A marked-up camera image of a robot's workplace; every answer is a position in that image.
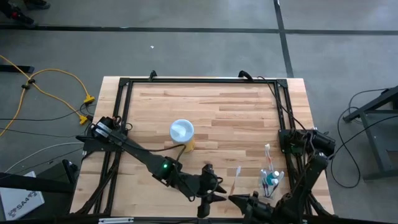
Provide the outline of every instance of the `wooden tabletop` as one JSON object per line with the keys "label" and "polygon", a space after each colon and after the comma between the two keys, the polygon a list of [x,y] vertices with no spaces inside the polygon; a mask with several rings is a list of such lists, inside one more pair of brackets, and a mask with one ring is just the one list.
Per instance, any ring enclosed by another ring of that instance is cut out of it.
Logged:
{"label": "wooden tabletop", "polygon": [[[119,78],[104,77],[94,122],[102,116],[112,116]],[[290,78],[287,81],[294,116],[306,128],[313,127],[303,79]],[[253,190],[260,192],[259,171],[268,167],[264,145],[270,144],[274,169],[283,170],[285,178],[274,199],[263,201],[275,205],[289,191],[285,158],[277,137],[280,127],[276,102],[266,84],[134,84],[127,120],[132,124],[129,138],[147,149],[172,146],[169,128],[176,119],[187,119],[195,127],[195,149],[180,158],[184,172],[200,174],[206,163],[213,164],[215,173],[224,178],[221,186],[227,190],[228,193],[223,195],[227,197],[236,168],[241,166],[234,194],[251,194]],[[179,150],[159,154],[176,158]],[[71,212],[81,208],[98,185],[103,157],[103,152],[95,152],[83,161]],[[108,189],[104,192],[103,208]],[[312,192],[325,209],[333,213],[325,174],[320,176]],[[195,217],[199,204],[199,199],[189,202],[178,190],[159,183],[143,164],[123,153],[112,216]],[[211,204],[210,217],[242,215],[232,202],[225,201]]]}

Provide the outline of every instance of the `yellow object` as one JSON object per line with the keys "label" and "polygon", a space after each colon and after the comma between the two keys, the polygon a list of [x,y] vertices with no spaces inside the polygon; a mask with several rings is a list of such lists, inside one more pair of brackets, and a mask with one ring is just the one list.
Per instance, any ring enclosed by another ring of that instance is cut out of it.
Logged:
{"label": "yellow object", "polygon": [[[89,103],[91,103],[91,102],[93,102],[93,101],[95,100],[95,98],[94,98],[93,96],[90,96],[90,94],[88,94],[87,89],[86,89],[86,86],[84,86],[83,82],[82,82],[76,75],[74,75],[74,74],[72,74],[72,73],[69,73],[69,72],[66,72],[66,71],[63,71],[63,70],[59,70],[59,69],[55,69],[55,68],[48,68],[48,69],[44,69],[44,70],[35,72],[35,73],[32,74],[31,76],[28,76],[28,75],[26,75],[26,73],[24,73],[17,65],[15,65],[14,63],[12,63],[12,62],[11,62],[10,60],[8,60],[6,57],[4,57],[4,56],[2,56],[2,55],[0,55],[0,57],[1,57],[2,59],[4,59],[6,62],[10,63],[12,66],[14,66],[14,67],[15,67],[18,71],[20,71],[23,75],[25,75],[25,77],[26,77],[28,80],[32,79],[33,77],[35,77],[36,75],[38,75],[38,74],[40,74],[40,73],[42,73],[42,72],[47,72],[47,71],[62,72],[62,73],[64,73],[64,74],[70,75],[70,76],[76,78],[76,79],[80,82],[80,84],[82,85],[82,87],[83,87],[83,89],[84,89],[84,91],[85,91],[85,93],[86,93],[86,99],[84,100],[84,103],[86,103],[86,101],[89,102]],[[57,97],[57,96],[51,95],[50,93],[47,93],[47,92],[41,90],[35,83],[32,83],[32,85],[35,86],[36,89],[39,90],[41,93],[43,93],[43,94],[45,94],[45,95],[47,95],[47,96],[49,96],[49,97],[52,97],[52,98],[54,98],[54,99],[56,99],[56,100],[59,100],[59,101],[61,101],[62,103],[64,103],[65,105],[67,105],[71,110],[73,110],[73,111],[79,116],[80,124],[81,124],[81,125],[83,125],[83,124],[85,124],[85,123],[87,122],[87,118],[86,118],[85,116],[82,116],[81,114],[79,114],[79,113],[78,113],[72,106],[70,106],[65,100],[63,100],[63,99],[61,99],[61,98],[59,98],[59,97]],[[18,114],[19,114],[19,111],[21,110],[22,102],[23,102],[23,99],[24,99],[24,96],[25,96],[25,91],[26,91],[25,89],[22,90],[21,97],[20,97],[20,100],[19,100],[18,109],[17,109],[17,111],[16,111],[14,117],[12,118],[12,120],[7,124],[7,126],[4,128],[4,130],[0,133],[0,137],[7,131],[7,129],[10,127],[10,125],[11,125],[11,124],[14,122],[14,120],[17,118],[17,116],[18,116]]]}
{"label": "yellow object", "polygon": [[184,152],[191,152],[195,148],[195,130],[193,124],[186,119],[178,119],[170,126],[170,137],[174,144],[184,144]]}
{"label": "yellow object", "polygon": [[83,125],[88,121],[86,116],[79,115],[79,118],[80,118],[80,125]]}
{"label": "yellow object", "polygon": [[84,100],[84,103],[92,103],[94,101],[95,101],[94,96],[87,95],[86,99]]}

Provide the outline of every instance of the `yellow extension cord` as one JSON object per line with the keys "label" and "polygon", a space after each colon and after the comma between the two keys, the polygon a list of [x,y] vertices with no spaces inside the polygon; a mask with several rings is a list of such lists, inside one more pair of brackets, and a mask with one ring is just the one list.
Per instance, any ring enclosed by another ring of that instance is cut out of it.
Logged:
{"label": "yellow extension cord", "polygon": [[[76,75],[74,75],[74,74],[72,74],[72,73],[69,73],[69,72],[66,72],[66,71],[63,71],[63,70],[59,70],[59,69],[48,68],[48,69],[43,69],[43,70],[41,70],[41,71],[35,72],[35,73],[33,73],[31,76],[28,76],[28,75],[26,75],[26,73],[24,73],[20,68],[18,68],[17,65],[15,65],[14,63],[12,63],[12,62],[11,62],[10,60],[8,60],[6,57],[4,57],[4,56],[2,56],[2,55],[0,55],[0,57],[1,57],[2,59],[4,59],[6,62],[10,63],[12,66],[14,66],[14,67],[15,67],[18,71],[20,71],[23,75],[25,75],[25,77],[26,77],[28,80],[30,80],[31,78],[35,77],[36,75],[38,75],[38,74],[40,74],[40,73],[42,73],[42,72],[48,72],[48,71],[62,72],[62,73],[64,73],[64,74],[70,75],[70,76],[76,78],[76,79],[79,81],[79,83],[82,85],[83,89],[85,90],[85,92],[86,92],[86,99],[84,100],[84,103],[92,103],[92,102],[95,100],[94,96],[91,96],[90,94],[88,94],[88,91],[87,91],[87,89],[86,89],[86,86],[83,84],[83,82],[82,82]],[[69,103],[67,103],[65,100],[63,100],[63,99],[61,99],[61,98],[59,98],[59,97],[57,97],[57,96],[51,95],[50,93],[47,93],[47,92],[41,90],[35,83],[32,83],[32,85],[35,86],[36,89],[39,90],[41,93],[43,93],[43,94],[45,94],[45,95],[47,95],[47,96],[50,96],[50,97],[52,97],[52,98],[54,98],[54,99],[56,99],[56,100],[59,100],[59,101],[61,101],[62,103],[64,103],[65,105],[67,105],[71,110],[73,110],[73,111],[79,116],[80,124],[81,124],[81,125],[83,125],[83,124],[86,123],[87,117],[86,117],[86,116],[83,116],[83,115],[81,115],[79,112],[77,112],[77,110],[75,110],[72,106],[70,106]],[[22,90],[22,93],[21,93],[21,97],[20,97],[20,99],[19,99],[19,105],[18,105],[17,112],[15,113],[14,117],[12,118],[12,120],[11,120],[11,121],[7,124],[7,126],[4,128],[4,130],[0,133],[0,137],[7,131],[7,129],[11,126],[11,124],[12,124],[12,123],[14,122],[14,120],[17,118],[17,116],[18,116],[18,114],[19,114],[19,111],[21,110],[22,102],[24,101],[25,92],[26,92],[26,89],[23,89],[23,90]]]}

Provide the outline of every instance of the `clear cup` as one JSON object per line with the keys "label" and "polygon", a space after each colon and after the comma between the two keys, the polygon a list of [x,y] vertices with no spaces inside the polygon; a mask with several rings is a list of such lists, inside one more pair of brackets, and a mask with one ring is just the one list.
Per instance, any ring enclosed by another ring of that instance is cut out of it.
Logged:
{"label": "clear cup", "polygon": [[174,144],[184,144],[187,147],[184,152],[191,152],[195,147],[193,137],[195,130],[191,122],[186,119],[178,119],[170,126],[170,137]]}

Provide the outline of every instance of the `gray floor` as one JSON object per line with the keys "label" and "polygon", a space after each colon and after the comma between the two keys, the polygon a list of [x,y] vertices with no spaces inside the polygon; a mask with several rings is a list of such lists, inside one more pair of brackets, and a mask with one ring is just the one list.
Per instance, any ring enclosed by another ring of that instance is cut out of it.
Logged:
{"label": "gray floor", "polygon": [[[72,26],[277,28],[271,0],[53,0],[45,12],[29,12],[41,24]],[[287,29],[398,29],[398,3],[393,0],[280,1]],[[8,22],[0,17],[1,22]],[[338,140],[336,122],[349,98],[368,89],[396,86],[397,36],[287,35],[294,77],[304,78],[312,115],[318,129]],[[64,69],[78,75],[88,91],[98,96],[105,75],[198,75],[233,77],[240,70],[265,77],[286,77],[278,34],[209,34],[144,32],[60,32],[0,30],[0,54],[21,65]],[[25,78],[2,73],[0,117],[14,115]],[[79,107],[84,92],[71,77],[58,73],[37,76],[44,90],[57,93]],[[378,93],[366,93],[355,106]],[[29,90],[20,118],[53,118],[69,112],[63,104]],[[361,130],[341,124],[344,139]],[[15,122],[12,129],[69,136],[82,132],[76,116],[52,122]],[[0,138],[0,170],[36,150],[73,138],[50,138],[7,132]],[[363,174],[376,170],[365,134],[348,144]],[[78,149],[65,146],[29,159],[25,168]],[[79,164],[81,152],[65,156]],[[345,151],[336,157],[335,173],[347,185],[357,172]],[[40,172],[48,164],[35,167]],[[13,172],[22,170],[16,167]],[[343,189],[328,176],[337,215],[347,218],[398,222],[398,179],[363,182]]]}

